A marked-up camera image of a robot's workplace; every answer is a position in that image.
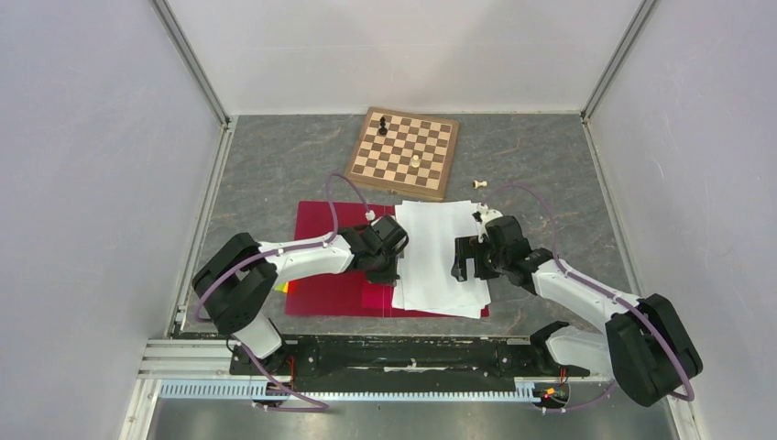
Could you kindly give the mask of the white printed paper stack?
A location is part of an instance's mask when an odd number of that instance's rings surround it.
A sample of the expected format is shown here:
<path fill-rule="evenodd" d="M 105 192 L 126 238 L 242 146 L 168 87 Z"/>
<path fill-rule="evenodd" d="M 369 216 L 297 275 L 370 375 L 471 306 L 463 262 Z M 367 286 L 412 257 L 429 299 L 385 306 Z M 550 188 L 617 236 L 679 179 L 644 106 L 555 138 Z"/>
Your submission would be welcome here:
<path fill-rule="evenodd" d="M 477 233 L 475 211 L 471 201 L 404 201 L 395 206 L 396 220 L 407 232 L 409 244 L 399 259 L 393 307 L 470 319 L 486 315 L 491 303 L 487 283 L 472 274 L 466 281 L 451 274 L 455 240 Z"/>

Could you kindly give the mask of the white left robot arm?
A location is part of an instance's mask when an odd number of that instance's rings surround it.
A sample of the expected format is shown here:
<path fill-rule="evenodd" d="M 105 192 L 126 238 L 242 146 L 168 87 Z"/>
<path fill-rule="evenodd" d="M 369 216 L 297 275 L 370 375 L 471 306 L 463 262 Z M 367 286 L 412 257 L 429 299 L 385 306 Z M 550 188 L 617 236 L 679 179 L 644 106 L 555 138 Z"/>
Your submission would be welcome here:
<path fill-rule="evenodd" d="M 253 363 L 263 372 L 276 374 L 285 368 L 288 351 L 280 331 L 262 313 L 274 288 L 351 272 L 392 287 L 399 278 L 399 256 L 408 243 L 408 233 L 391 215 L 285 243 L 259 242 L 239 233 L 193 276 L 195 313 L 206 314 L 220 335 L 233 337 L 252 352 Z"/>

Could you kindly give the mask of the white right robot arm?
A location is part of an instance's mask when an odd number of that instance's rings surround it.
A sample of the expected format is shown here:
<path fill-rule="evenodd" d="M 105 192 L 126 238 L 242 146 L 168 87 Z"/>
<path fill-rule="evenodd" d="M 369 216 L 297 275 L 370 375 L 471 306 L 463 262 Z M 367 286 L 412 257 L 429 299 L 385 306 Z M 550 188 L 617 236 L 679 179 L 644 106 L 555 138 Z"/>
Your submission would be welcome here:
<path fill-rule="evenodd" d="M 513 216 L 474 217 L 477 235 L 454 241 L 455 280 L 505 277 L 595 327 L 587 332 L 556 321 L 536 331 L 529 350 L 536 371 L 583 369 L 613 380 L 644 407 L 667 396 L 694 398 L 690 381 L 704 363 L 669 299 L 658 293 L 641 298 L 580 274 L 550 249 L 532 247 Z"/>

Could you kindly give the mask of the red file folder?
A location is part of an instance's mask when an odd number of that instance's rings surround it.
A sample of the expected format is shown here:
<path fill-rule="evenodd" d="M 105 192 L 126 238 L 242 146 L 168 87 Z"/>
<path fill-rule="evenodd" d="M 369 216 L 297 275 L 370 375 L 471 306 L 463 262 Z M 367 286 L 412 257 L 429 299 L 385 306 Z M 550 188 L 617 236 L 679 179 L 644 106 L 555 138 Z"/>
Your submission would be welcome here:
<path fill-rule="evenodd" d="M 322 246 L 332 234 L 334 220 L 324 201 L 298 204 L 294 239 L 313 248 L 291 252 L 286 267 L 279 271 L 279 285 L 287 282 L 284 312 L 290 316 L 349 316 L 381 318 L 455 317 L 394 308 L 395 287 L 371 284 L 359 272 L 345 273 L 353 259 L 350 246 L 341 236 Z"/>

